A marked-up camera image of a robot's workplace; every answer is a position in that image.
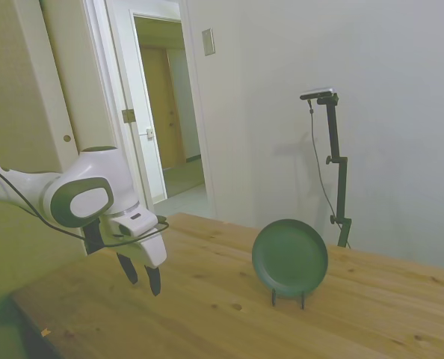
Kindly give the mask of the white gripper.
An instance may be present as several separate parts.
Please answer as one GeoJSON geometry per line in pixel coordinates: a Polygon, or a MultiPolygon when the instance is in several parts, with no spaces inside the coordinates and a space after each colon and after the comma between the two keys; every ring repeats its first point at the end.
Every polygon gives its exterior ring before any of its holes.
{"type": "Polygon", "coordinates": [[[109,249],[117,252],[122,270],[130,283],[138,282],[138,273],[131,260],[144,264],[154,296],[161,292],[161,274],[157,267],[167,259],[164,241],[158,230],[157,225],[102,225],[103,242],[109,249]]]}

